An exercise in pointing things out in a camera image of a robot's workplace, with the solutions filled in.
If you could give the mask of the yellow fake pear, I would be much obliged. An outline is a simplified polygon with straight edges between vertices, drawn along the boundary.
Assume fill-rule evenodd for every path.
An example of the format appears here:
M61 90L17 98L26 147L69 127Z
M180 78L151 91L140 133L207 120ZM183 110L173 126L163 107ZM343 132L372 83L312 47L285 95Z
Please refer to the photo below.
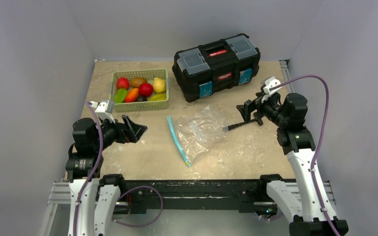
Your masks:
M164 93L167 90L166 80L158 77L154 77L152 86L156 93Z

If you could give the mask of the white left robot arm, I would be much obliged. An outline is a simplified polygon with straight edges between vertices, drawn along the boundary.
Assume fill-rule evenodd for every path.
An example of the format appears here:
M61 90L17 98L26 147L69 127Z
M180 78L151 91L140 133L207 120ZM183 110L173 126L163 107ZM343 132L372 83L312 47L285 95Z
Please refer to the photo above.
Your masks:
M137 143L148 129L127 115L122 120L81 118L73 124L74 143L65 165L71 204L70 236L100 235L107 227L108 213L113 212L113 200L121 201L127 195L121 174L100 177L102 152L113 143Z

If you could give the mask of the clear zip top bag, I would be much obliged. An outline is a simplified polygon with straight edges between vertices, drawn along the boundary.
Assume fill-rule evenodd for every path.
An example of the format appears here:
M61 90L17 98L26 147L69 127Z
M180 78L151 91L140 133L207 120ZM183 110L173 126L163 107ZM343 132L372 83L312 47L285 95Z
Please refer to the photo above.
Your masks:
M208 105L192 115L166 117L172 140L189 168L225 137L224 115Z

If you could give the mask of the red fake tomato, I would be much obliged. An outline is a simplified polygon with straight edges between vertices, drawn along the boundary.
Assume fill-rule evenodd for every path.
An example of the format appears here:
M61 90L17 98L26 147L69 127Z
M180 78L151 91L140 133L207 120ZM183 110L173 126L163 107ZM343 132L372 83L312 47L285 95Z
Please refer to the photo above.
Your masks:
M120 77L116 82L117 89L125 89L128 90L130 87L129 80L125 77Z

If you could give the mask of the yellow fake bell pepper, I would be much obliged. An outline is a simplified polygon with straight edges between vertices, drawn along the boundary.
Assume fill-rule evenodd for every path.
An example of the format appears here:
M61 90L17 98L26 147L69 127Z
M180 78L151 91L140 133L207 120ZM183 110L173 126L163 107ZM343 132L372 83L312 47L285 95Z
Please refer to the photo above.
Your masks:
M149 98L149 101L164 101L167 99L167 95L165 93L162 94L155 94Z

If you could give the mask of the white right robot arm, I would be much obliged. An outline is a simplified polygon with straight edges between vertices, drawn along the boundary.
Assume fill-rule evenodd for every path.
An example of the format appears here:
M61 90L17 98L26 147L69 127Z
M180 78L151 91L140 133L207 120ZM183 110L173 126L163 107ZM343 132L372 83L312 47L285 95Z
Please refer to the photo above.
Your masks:
M257 186L257 195L263 200L272 199L289 221L291 236L344 236L348 233L346 220L337 217L313 160L316 145L311 132L304 125L308 111L307 99L289 93L282 104L280 94L268 96L256 93L257 98L237 105L245 123L257 120L263 125L267 118L277 126L277 140L294 172L299 190L296 198L287 184L275 176L263 177Z

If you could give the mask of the brown orange fake fruit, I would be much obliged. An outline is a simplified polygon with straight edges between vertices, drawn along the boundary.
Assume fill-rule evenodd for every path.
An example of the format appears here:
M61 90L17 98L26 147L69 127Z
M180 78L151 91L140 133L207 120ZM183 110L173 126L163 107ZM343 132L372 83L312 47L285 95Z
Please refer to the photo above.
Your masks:
M139 88L142 84L147 83L147 79L144 77L134 77L129 83L133 88Z

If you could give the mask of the red fake apple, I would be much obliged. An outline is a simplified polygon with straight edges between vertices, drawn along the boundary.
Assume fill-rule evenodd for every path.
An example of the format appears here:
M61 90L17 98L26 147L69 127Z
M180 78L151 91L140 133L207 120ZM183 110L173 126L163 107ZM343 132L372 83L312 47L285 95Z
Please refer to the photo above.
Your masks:
M154 92L154 88L149 83L144 83L139 87L139 95L150 97Z

